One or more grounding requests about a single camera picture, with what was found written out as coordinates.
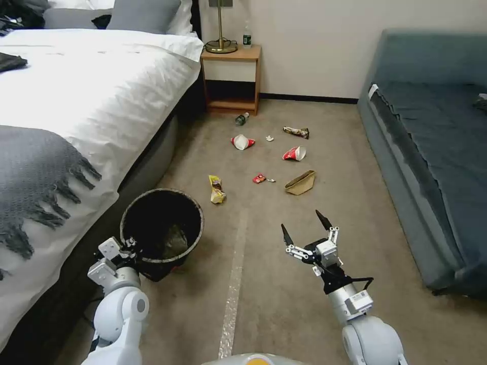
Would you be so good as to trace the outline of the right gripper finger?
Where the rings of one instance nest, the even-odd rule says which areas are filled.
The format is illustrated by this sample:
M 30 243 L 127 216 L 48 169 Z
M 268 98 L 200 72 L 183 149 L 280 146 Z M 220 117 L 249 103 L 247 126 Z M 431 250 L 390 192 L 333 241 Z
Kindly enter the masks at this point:
M 314 263 L 316 259 L 314 252 L 294 245 L 294 242 L 284 224 L 281 224 L 281 229 L 283 232 L 283 240 L 286 246 L 286 253 L 302 261 L 303 263 Z
M 332 226 L 331 222 L 325 217 L 322 213 L 318 210 L 315 210 L 316 215 L 328 232 L 328 236 L 326 238 L 321 239 L 317 244 L 317 249 L 337 249 L 337 239 L 339 234 L 339 227 Z

